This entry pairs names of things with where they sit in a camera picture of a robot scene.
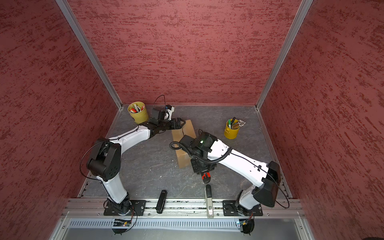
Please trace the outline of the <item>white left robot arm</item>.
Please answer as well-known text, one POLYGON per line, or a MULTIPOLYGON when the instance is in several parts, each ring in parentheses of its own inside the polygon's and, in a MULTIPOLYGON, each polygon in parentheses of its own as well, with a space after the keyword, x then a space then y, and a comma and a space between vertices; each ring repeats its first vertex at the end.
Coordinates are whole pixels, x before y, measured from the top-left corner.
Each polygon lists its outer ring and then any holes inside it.
POLYGON ((186 121, 173 118, 173 112, 174 108, 168 105, 165 108, 156 107, 152 117, 136 128, 109 139, 100 138, 94 144, 87 169, 102 183, 108 195, 107 206, 116 214, 126 216, 133 212, 129 193, 119 176, 123 153, 157 134, 182 129, 186 121))

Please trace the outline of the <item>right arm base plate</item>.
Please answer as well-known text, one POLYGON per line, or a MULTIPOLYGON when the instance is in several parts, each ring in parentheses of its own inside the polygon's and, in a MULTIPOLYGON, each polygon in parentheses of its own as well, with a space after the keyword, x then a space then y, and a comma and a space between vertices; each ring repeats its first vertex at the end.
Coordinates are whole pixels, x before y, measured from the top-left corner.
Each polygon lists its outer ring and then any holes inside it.
POLYGON ((260 204, 255 205, 251 210, 248 210, 237 204, 236 201, 223 201, 224 216, 239 216, 239 217, 262 217, 263 210, 260 204))

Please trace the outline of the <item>red black utility knife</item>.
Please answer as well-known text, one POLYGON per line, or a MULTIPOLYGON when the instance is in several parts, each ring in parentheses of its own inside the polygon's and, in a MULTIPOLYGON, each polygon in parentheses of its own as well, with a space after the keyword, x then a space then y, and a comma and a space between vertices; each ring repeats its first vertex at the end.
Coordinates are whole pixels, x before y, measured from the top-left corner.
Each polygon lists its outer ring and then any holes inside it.
POLYGON ((209 184, 211 181, 211 175, 209 172, 201 173, 202 180, 204 184, 209 184))

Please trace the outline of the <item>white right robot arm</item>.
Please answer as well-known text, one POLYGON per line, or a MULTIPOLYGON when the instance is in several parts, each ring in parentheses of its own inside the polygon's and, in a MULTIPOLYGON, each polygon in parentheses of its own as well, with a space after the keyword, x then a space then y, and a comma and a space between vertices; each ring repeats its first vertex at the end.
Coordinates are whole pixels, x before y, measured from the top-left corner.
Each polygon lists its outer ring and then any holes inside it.
POLYGON ((201 132, 197 138, 185 135, 180 141, 170 143, 170 148, 182 150, 191 158, 194 173, 200 175, 205 184, 211 181, 210 172, 217 164, 250 181, 252 186, 241 191, 238 197, 238 210, 251 210, 259 204, 270 208, 275 206, 281 182, 278 163, 252 159, 207 132, 201 132))

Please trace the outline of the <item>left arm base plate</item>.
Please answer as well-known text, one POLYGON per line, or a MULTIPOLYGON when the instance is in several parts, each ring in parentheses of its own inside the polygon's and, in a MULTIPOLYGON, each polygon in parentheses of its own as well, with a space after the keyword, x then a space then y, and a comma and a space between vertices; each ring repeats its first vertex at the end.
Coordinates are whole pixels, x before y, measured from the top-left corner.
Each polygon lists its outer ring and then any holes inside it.
POLYGON ((132 214, 137 216, 143 216, 146 208, 146 200, 130 200, 130 205, 125 207, 123 211, 119 207, 116 207, 109 199, 104 203, 104 216, 118 216, 118 217, 129 217, 132 214))

